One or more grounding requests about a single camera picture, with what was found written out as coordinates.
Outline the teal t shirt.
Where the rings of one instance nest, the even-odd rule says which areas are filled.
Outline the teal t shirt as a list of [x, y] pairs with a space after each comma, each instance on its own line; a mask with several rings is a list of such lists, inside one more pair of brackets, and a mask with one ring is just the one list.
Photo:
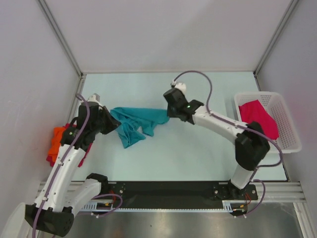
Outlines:
[[163, 109], [116, 107], [110, 114], [121, 123], [116, 131], [125, 149], [153, 137], [156, 126], [169, 121], [167, 110]]

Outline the white plastic mesh basket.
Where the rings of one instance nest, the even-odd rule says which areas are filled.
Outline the white plastic mesh basket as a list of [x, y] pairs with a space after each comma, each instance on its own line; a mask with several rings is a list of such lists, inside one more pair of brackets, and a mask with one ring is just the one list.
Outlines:
[[275, 120], [278, 127], [279, 137], [274, 142], [279, 146], [283, 154], [301, 151], [302, 144], [296, 132], [293, 120], [283, 97], [275, 92], [244, 92], [234, 97], [239, 121], [241, 120], [239, 106], [259, 100], [268, 114]]

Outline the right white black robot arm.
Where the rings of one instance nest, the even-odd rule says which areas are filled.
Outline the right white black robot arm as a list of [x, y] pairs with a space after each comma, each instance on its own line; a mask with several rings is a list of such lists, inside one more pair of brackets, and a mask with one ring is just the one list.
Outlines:
[[246, 194], [260, 161], [270, 150], [268, 139], [257, 122], [243, 123], [208, 109], [200, 101], [187, 101], [183, 92], [173, 87], [163, 94], [167, 101], [167, 115], [183, 122], [209, 129], [230, 141], [235, 147], [237, 167], [229, 180], [228, 192], [234, 199]]

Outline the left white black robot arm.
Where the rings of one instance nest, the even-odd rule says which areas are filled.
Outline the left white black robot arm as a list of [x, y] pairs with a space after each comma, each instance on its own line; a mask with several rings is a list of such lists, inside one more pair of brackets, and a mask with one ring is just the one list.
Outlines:
[[66, 236], [75, 216], [91, 199], [110, 194], [106, 176], [92, 173], [71, 196], [68, 187], [78, 165], [96, 135], [114, 131], [120, 122], [97, 102], [82, 103], [78, 116], [63, 132], [56, 162], [42, 191], [32, 205], [25, 206], [25, 221], [35, 230], [54, 236]]

